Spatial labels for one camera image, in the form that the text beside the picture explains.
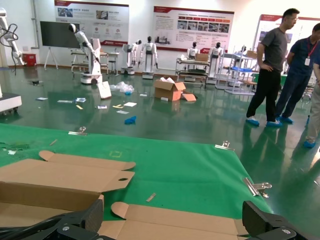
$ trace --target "red box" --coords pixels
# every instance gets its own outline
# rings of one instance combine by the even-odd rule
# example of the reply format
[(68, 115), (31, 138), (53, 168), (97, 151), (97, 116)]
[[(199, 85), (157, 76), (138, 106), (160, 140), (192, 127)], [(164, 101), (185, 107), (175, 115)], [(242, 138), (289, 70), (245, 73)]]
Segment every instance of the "red box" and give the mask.
[(36, 55), (32, 53), (23, 53), (22, 60), (25, 62), (25, 65), (28, 67), (34, 67), (37, 65)]

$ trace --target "lanyard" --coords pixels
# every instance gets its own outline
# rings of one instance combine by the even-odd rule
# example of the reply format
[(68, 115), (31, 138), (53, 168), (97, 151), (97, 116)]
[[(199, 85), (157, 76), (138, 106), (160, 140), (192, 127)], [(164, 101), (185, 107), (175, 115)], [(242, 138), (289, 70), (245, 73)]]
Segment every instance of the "lanyard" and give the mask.
[(308, 58), (310, 58), (311, 54), (315, 51), (317, 45), (318, 45), (318, 41), (314, 44), (312, 50), (310, 51), (310, 49), (311, 49), (311, 42), (310, 42), (310, 40), (309, 40), (309, 38), (308, 38)]

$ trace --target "man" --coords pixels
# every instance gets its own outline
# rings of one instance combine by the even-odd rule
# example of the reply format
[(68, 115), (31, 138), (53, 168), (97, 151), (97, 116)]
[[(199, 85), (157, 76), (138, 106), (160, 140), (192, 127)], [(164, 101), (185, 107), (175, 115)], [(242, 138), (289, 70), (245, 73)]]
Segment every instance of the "man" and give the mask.
[(310, 37), (300, 39), (292, 46), (286, 58), (290, 66), (289, 72), (276, 104), (275, 117), (278, 121), (289, 124), (294, 123), (289, 117), (304, 94), (310, 80), (315, 58), (320, 53), (319, 40), (320, 23), (314, 26)]
[(282, 126), (282, 123), (276, 120), (276, 99), (288, 47), (286, 31), (294, 27), (299, 13), (295, 8), (285, 11), (280, 27), (269, 31), (258, 45), (257, 63), (260, 67), (260, 73), (255, 95), (246, 113), (246, 121), (255, 126), (259, 126), (259, 122), (255, 119), (256, 110), (265, 98), (266, 125), (270, 127)]
[(311, 116), (307, 136), (303, 144), (306, 148), (310, 149), (316, 145), (316, 137), (320, 129), (320, 55), (314, 61), (313, 70), (317, 83), (311, 96)]

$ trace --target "black screen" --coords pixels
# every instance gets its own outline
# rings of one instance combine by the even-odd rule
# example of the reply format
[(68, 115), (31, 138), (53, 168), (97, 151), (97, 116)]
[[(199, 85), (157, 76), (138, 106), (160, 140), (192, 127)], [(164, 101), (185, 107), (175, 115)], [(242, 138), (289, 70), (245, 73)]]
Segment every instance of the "black screen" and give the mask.
[(69, 30), (66, 22), (40, 21), (42, 45), (49, 47), (79, 49), (75, 34)]

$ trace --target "white wall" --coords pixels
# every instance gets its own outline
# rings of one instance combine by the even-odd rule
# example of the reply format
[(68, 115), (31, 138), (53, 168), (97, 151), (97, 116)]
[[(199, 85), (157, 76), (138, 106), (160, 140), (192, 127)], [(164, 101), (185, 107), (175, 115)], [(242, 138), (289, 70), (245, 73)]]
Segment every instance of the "white wall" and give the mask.
[[(256, 35), (259, 17), (261, 14), (282, 15), (288, 8), (297, 8), (303, 17), (319, 17), (320, 1), (318, 0), (78, 0), (79, 2), (100, 2), (129, 4), (129, 42), (137, 39), (144, 42), (148, 36), (152, 36), (153, 6), (168, 6), (192, 9), (208, 9), (235, 12), (229, 49), (234, 46), (240, 49), (242, 45), (251, 47)], [(39, 21), (55, 21), (54, 0), (35, 0), (37, 17)], [(7, 8), (10, 22), (19, 26), (18, 46), (34, 45), (33, 25), (31, 18), (31, 0), (0, 0), (0, 7)], [(103, 47), (105, 52), (113, 51), (114, 47)], [(72, 56), (66, 48), (52, 48), (58, 64), (70, 66)], [(38, 63), (44, 64), (48, 48), (41, 47)], [(158, 51), (158, 63), (160, 68), (174, 69), (176, 57), (181, 52)]]
[[(24, 53), (36, 54), (37, 61), (39, 62), (39, 51), (31, 49), (31, 47), (36, 46), (34, 23), (31, 20), (33, 18), (31, 0), (0, 0), (0, 8), (6, 10), (8, 25), (17, 24), (18, 26), (15, 32), (19, 37), (16, 41), (18, 49)], [(12, 66), (14, 62), (11, 57), (11, 49), (9, 47), (5, 47), (4, 49), (6, 63)]]

